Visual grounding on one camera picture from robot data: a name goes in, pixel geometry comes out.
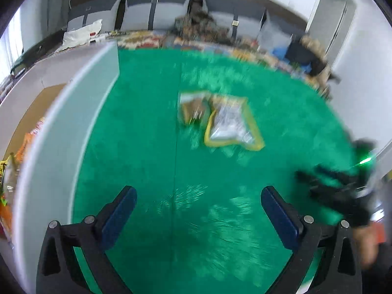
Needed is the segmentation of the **person's right hand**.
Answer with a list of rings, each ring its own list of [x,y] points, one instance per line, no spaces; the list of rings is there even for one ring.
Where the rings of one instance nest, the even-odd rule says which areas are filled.
[[[374,264],[379,252],[379,245],[387,240],[384,225],[381,222],[371,221],[368,226],[354,228],[353,236],[359,252],[361,267],[366,270]]]

